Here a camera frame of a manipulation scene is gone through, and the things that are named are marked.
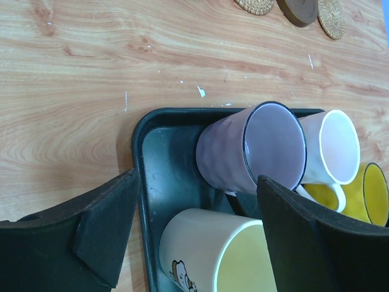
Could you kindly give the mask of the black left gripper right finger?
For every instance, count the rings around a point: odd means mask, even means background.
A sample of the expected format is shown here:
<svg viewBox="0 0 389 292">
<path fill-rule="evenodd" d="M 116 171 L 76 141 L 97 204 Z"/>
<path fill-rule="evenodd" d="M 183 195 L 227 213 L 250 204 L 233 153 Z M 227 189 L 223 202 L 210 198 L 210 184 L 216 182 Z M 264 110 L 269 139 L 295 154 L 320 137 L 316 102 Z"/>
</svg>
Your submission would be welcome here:
<svg viewBox="0 0 389 292">
<path fill-rule="evenodd" d="M 257 198 L 278 291 L 388 291 L 388 228 L 314 203 L 265 175 Z"/>
</svg>

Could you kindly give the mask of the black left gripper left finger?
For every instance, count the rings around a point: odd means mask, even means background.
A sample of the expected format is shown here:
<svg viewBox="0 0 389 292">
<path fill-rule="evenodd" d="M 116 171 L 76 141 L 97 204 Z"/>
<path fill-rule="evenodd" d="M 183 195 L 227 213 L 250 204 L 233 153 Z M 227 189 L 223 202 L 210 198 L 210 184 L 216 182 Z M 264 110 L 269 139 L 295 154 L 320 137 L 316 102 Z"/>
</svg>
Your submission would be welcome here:
<svg viewBox="0 0 389 292">
<path fill-rule="evenodd" d="M 59 205 L 2 221 L 1 290 L 115 289 L 138 194 L 131 169 Z"/>
</svg>

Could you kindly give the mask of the brown wooden coaster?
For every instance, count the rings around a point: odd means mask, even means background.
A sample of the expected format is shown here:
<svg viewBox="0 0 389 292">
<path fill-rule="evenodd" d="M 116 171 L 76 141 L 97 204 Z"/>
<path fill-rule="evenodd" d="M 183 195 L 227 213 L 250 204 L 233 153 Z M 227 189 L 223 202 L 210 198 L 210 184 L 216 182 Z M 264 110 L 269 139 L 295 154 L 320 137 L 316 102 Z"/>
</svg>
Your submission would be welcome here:
<svg viewBox="0 0 389 292">
<path fill-rule="evenodd" d="M 283 15 L 295 26 L 306 27 L 318 17 L 318 0 L 277 0 Z"/>
</svg>

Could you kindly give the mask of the woven rattan coaster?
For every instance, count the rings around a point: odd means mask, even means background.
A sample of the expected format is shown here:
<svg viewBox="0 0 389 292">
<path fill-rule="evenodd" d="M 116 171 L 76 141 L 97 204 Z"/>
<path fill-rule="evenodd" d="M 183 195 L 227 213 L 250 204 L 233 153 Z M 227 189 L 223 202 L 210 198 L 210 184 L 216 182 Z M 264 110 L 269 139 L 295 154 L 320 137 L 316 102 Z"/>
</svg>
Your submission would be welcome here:
<svg viewBox="0 0 389 292">
<path fill-rule="evenodd" d="M 246 12 L 253 15 L 263 16 L 274 7 L 274 0 L 235 0 Z"/>
<path fill-rule="evenodd" d="M 318 20 L 324 32 L 333 40 L 345 34 L 343 10 L 338 0 L 318 0 Z"/>
</svg>

